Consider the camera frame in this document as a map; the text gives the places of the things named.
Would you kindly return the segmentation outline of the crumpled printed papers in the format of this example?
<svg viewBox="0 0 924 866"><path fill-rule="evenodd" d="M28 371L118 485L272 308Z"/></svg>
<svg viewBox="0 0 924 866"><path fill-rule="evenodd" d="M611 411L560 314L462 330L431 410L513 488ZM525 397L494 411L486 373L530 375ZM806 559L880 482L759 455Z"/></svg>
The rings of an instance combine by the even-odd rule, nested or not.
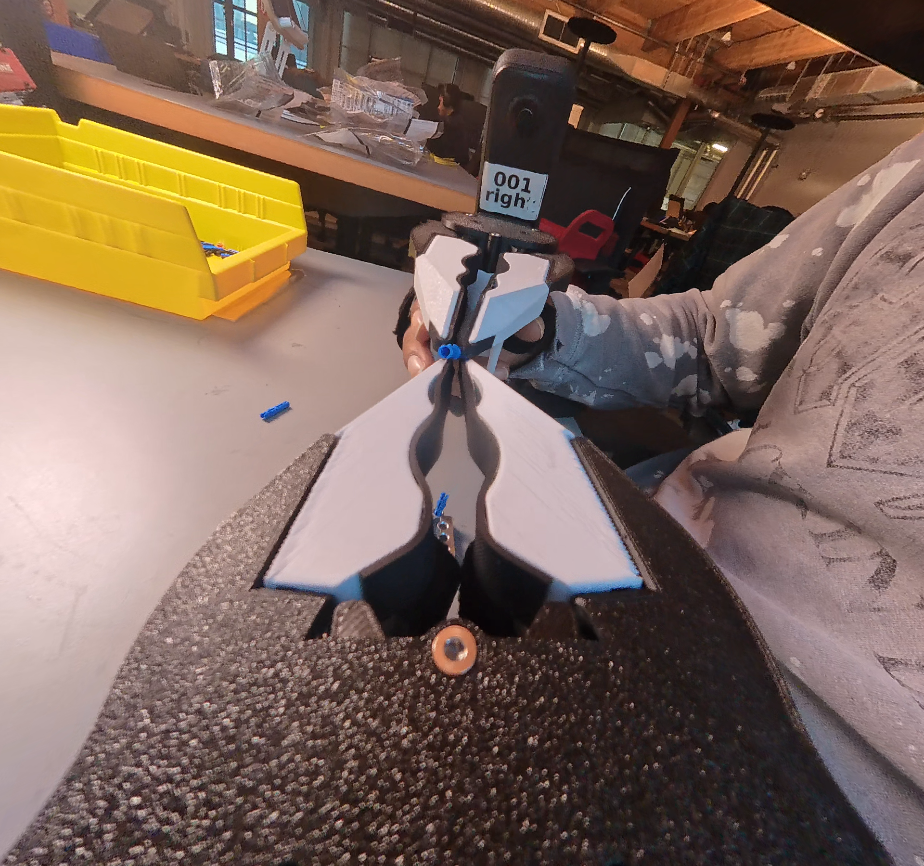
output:
<svg viewBox="0 0 924 866"><path fill-rule="evenodd" d="M356 74L339 68L316 95L284 83L269 54L211 60L207 74L218 107L253 116L280 109L307 136L387 164L415 167L430 142L444 140L443 121L420 118L424 92L405 84L399 57L375 59Z"/></svg>

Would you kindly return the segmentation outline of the blue storage crate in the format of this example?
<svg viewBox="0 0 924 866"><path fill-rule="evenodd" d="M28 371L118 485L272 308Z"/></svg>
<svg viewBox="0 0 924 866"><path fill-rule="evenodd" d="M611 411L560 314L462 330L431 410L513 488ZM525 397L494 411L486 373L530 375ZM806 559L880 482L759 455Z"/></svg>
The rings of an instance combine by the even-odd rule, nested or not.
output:
<svg viewBox="0 0 924 866"><path fill-rule="evenodd" d="M113 65L114 62L99 36L81 28L72 28L43 21L50 51L76 56L97 63Z"/></svg>

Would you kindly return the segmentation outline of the black fabric panel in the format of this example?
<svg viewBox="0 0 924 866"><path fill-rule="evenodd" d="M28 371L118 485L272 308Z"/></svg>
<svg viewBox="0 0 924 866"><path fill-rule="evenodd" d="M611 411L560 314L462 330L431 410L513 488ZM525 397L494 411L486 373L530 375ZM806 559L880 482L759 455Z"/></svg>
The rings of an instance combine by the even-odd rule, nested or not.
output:
<svg viewBox="0 0 924 866"><path fill-rule="evenodd" d="M660 206L679 150L626 142L569 129L543 213L569 225L596 210L615 220L621 240L635 234L646 213Z"/></svg>

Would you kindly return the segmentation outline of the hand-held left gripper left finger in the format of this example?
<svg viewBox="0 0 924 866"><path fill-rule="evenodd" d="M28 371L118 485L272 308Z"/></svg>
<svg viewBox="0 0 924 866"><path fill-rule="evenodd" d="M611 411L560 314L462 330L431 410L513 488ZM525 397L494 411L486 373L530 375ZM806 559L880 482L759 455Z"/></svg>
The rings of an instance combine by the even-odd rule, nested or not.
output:
<svg viewBox="0 0 924 866"><path fill-rule="evenodd" d="M267 588L360 591L432 536L425 475L442 448L452 365L437 362L350 421L263 576Z"/></svg>

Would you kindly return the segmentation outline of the black toy set box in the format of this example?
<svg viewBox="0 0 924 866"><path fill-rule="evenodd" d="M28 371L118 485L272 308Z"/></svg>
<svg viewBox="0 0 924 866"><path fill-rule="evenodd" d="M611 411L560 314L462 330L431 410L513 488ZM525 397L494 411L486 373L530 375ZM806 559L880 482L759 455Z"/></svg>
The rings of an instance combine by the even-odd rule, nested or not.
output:
<svg viewBox="0 0 924 866"><path fill-rule="evenodd" d="M35 83L23 97L25 104L57 110L60 93L54 79L40 0L1 0L2 46L12 50Z"/></svg>

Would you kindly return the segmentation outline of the paned window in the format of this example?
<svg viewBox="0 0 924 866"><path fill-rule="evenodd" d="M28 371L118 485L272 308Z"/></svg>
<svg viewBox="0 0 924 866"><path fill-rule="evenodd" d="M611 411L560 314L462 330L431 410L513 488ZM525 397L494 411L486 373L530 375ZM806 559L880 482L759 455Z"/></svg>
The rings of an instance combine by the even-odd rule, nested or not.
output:
<svg viewBox="0 0 924 866"><path fill-rule="evenodd" d="M214 51L245 61L259 51L258 0L212 0Z"/></svg>

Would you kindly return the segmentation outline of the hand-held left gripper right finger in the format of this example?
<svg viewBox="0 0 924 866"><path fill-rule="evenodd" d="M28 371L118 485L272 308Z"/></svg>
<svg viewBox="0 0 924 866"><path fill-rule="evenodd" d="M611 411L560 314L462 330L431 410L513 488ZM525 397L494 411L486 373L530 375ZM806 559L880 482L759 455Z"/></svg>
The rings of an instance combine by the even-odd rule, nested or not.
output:
<svg viewBox="0 0 924 866"><path fill-rule="evenodd" d="M572 442L574 434L475 362L464 365L470 455L484 475L477 529L550 583L550 597L643 580Z"/></svg>

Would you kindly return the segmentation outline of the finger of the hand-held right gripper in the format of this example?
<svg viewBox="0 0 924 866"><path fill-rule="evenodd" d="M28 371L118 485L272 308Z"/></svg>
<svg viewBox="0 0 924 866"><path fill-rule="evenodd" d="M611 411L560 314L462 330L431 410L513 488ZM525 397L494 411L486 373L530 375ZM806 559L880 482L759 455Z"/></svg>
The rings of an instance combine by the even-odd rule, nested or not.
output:
<svg viewBox="0 0 924 866"><path fill-rule="evenodd" d="M501 254L496 272L475 301L466 326L466 355L495 362L502 344L534 321L548 298L551 259L525 252Z"/></svg>
<svg viewBox="0 0 924 866"><path fill-rule="evenodd" d="M455 236L434 236L418 256L414 290L422 323L433 344L454 343L462 349L468 285L474 279L470 260L478 259L479 248Z"/></svg>

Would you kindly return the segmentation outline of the wooden side table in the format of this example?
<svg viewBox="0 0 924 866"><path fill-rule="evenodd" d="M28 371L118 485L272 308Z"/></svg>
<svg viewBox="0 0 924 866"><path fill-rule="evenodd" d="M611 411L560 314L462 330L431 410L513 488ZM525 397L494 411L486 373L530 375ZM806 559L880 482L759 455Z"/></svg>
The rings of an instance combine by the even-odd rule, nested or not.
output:
<svg viewBox="0 0 924 866"><path fill-rule="evenodd" d="M204 97L158 87L113 65L62 52L51 58L63 95L97 109L444 212L475 210L477 180L459 167L432 160L413 168L390 166L301 134L297 124L277 114L227 112Z"/></svg>

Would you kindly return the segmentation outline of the yellow corrugated box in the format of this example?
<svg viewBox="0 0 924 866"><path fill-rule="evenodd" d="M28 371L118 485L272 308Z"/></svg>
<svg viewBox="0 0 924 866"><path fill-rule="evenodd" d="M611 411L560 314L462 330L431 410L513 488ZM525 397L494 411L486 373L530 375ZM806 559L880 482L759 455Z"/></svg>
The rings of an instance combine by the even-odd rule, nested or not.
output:
<svg viewBox="0 0 924 866"><path fill-rule="evenodd" d="M121 129L1 107L2 268L202 320L268 299L307 247L298 185ZM206 259L201 241L239 255Z"/></svg>

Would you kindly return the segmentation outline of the cardboard piece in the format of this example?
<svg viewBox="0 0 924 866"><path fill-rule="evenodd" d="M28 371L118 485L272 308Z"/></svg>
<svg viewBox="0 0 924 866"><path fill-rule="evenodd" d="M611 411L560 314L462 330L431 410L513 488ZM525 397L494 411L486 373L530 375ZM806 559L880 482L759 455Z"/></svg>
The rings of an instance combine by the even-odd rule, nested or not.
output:
<svg viewBox="0 0 924 866"><path fill-rule="evenodd" d="M664 265L664 242L662 242L645 265L628 282L628 297L646 297Z"/></svg>

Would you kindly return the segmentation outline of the white jointed arm stand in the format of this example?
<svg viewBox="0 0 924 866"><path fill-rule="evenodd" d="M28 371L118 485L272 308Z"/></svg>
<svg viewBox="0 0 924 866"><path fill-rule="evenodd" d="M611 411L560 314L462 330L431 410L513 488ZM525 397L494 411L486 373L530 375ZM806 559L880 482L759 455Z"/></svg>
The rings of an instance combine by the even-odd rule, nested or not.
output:
<svg viewBox="0 0 924 866"><path fill-rule="evenodd" d="M293 50L308 46L308 34L298 18L295 0L258 0L263 17L260 53L274 56L275 69L282 78Z"/></svg>

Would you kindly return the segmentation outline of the person in grey hoodie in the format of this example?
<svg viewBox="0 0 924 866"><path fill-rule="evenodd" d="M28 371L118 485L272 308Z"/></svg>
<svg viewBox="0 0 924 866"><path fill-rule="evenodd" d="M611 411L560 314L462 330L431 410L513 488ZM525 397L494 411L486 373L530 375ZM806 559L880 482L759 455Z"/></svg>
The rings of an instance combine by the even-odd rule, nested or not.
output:
<svg viewBox="0 0 924 866"><path fill-rule="evenodd" d="M657 498L721 567L822 756L896 863L922 864L922 136L689 303L677 391L756 410Z"/></svg>

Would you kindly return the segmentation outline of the green plaid cloth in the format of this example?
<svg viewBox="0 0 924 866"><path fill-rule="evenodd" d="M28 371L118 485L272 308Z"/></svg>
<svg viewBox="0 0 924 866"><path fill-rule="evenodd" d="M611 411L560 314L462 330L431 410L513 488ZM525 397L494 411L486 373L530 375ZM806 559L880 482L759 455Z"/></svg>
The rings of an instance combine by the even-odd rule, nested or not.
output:
<svg viewBox="0 0 924 866"><path fill-rule="evenodd" d="M731 265L768 244L795 217L778 206L759 207L728 196L697 232L687 287L710 289Z"/></svg>

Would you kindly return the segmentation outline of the red plastic cart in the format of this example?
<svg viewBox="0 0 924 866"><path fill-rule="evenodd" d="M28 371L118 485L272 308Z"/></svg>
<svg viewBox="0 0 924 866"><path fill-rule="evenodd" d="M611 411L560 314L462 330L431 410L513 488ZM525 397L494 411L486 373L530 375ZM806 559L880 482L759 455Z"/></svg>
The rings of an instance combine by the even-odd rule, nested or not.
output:
<svg viewBox="0 0 924 866"><path fill-rule="evenodd" d="M555 238L558 253L574 260L607 259L618 240L613 218L597 210L579 214L567 226L542 218L539 229Z"/></svg>

